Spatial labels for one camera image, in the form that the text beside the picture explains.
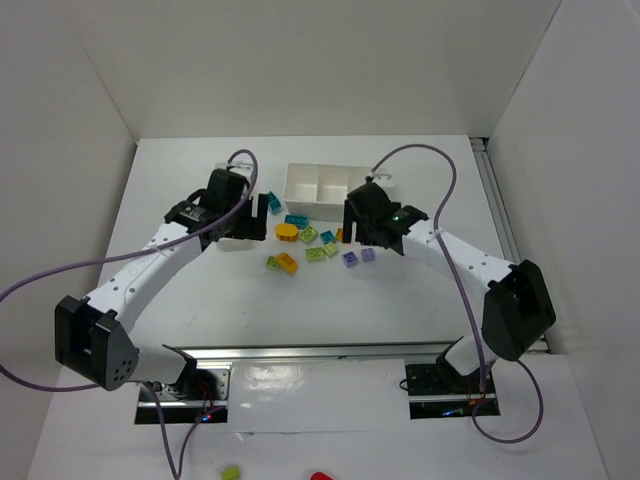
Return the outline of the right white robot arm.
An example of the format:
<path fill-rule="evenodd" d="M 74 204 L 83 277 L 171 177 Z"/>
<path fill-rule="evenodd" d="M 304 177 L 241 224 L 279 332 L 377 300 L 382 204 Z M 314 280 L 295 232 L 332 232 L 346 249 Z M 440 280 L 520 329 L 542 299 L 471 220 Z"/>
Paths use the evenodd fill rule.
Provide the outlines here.
<path fill-rule="evenodd" d="M 347 194 L 343 239 L 391 249 L 451 278 L 471 311 L 470 333 L 437 359 L 456 381 L 486 370 L 498 359 L 516 361 L 556 322 L 541 269 L 483 252 L 438 227 L 421 210 L 391 200 L 376 183 Z"/>

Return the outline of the orange oval lego piece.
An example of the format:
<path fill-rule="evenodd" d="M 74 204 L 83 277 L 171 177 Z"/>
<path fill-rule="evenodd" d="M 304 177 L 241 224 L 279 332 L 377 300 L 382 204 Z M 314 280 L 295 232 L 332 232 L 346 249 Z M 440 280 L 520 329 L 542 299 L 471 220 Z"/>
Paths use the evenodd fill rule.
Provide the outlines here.
<path fill-rule="evenodd" d="M 296 242 L 299 236 L 299 229 L 293 224 L 280 223 L 275 227 L 275 236 L 282 242 Z"/>

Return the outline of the large white three-compartment tray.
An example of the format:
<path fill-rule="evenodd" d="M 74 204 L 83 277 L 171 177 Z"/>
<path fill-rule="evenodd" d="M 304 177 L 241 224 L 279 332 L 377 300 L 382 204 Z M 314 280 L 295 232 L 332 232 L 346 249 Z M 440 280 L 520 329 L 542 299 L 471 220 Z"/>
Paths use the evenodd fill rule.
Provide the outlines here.
<path fill-rule="evenodd" d="M 363 185 L 370 173 L 369 168 L 359 166 L 289 163 L 284 204 L 292 215 L 340 222 L 347 194 Z"/>

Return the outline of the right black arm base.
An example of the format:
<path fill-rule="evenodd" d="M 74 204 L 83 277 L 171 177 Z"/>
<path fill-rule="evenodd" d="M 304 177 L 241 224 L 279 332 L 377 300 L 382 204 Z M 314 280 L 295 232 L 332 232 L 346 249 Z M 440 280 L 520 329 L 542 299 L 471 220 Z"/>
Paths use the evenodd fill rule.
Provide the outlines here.
<path fill-rule="evenodd" d="M 499 416 L 500 407 L 493 378 L 480 388 L 480 371 L 460 376 L 438 358 L 432 363 L 408 363 L 398 386 L 408 395 L 412 420 Z"/>

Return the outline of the yellow orange lego brick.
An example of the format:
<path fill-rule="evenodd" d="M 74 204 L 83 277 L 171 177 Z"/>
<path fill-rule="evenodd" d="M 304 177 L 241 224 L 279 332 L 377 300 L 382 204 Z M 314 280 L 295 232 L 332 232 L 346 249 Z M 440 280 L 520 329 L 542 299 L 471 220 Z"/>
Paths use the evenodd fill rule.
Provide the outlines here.
<path fill-rule="evenodd" d="M 298 262 L 286 252 L 281 252 L 275 256 L 277 265 L 288 275 L 294 275 L 298 268 Z"/>

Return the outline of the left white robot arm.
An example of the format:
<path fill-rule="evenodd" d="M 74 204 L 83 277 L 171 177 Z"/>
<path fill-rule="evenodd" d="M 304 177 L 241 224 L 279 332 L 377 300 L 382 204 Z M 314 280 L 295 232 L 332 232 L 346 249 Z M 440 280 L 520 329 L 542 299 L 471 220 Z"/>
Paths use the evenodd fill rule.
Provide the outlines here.
<path fill-rule="evenodd" d="M 169 210 L 143 256 L 83 298 L 64 297 L 54 310 L 57 362 L 106 391 L 158 382 L 185 398 L 212 387 L 214 376 L 185 351 L 137 347 L 130 333 L 156 295 L 210 245 L 265 239 L 268 198 L 252 194 L 256 179 L 233 167 L 214 169 L 205 188 Z"/>

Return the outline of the light green small brick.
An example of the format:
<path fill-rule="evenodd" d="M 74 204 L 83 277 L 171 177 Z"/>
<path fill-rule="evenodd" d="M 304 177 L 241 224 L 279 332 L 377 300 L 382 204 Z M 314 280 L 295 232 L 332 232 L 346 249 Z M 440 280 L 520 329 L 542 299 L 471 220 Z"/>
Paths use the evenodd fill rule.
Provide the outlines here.
<path fill-rule="evenodd" d="M 324 244 L 323 251 L 328 258 L 333 258 L 339 254 L 339 249 L 333 242 Z"/>

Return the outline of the green lego brick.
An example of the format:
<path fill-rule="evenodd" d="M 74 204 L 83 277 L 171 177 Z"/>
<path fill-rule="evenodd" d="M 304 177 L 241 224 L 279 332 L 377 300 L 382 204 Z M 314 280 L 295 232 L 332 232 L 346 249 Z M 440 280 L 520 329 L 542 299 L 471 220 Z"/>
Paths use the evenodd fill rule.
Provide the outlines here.
<path fill-rule="evenodd" d="M 326 254 L 323 247 L 313 247 L 305 250 L 305 258 L 309 263 L 324 261 L 325 256 Z"/>
<path fill-rule="evenodd" d="M 316 240 L 319 236 L 318 231 L 311 225 L 308 225 L 303 230 L 299 231 L 298 238 L 301 242 L 306 245 L 311 244 L 314 240 Z"/>
<path fill-rule="evenodd" d="M 280 268 L 279 264 L 273 256 L 267 257 L 265 267 L 271 271 L 278 271 Z"/>

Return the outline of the small white divided tray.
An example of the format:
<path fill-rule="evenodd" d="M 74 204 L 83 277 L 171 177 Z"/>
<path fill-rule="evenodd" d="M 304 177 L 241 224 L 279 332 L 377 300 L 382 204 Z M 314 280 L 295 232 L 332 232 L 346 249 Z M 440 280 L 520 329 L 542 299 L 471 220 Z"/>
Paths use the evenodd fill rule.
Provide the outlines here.
<path fill-rule="evenodd" d="M 209 188 L 216 211 L 230 212 L 240 200 L 247 200 L 233 217 L 219 229 L 217 248 L 223 252 L 236 252 L 251 248 L 254 233 L 253 196 L 248 194 L 254 167 L 245 161 L 220 164 L 211 174 Z"/>

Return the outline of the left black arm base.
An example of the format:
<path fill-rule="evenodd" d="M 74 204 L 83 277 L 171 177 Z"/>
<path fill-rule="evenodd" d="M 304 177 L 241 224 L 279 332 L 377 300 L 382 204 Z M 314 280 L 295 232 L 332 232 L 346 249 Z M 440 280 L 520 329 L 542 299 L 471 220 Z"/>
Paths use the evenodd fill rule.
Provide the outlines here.
<path fill-rule="evenodd" d="M 205 362 L 203 369 L 209 372 L 213 381 L 200 383 L 193 393 L 177 393 L 167 385 L 152 383 L 167 425 L 191 424 L 198 416 L 204 416 L 204 424 L 227 423 L 231 365 Z"/>

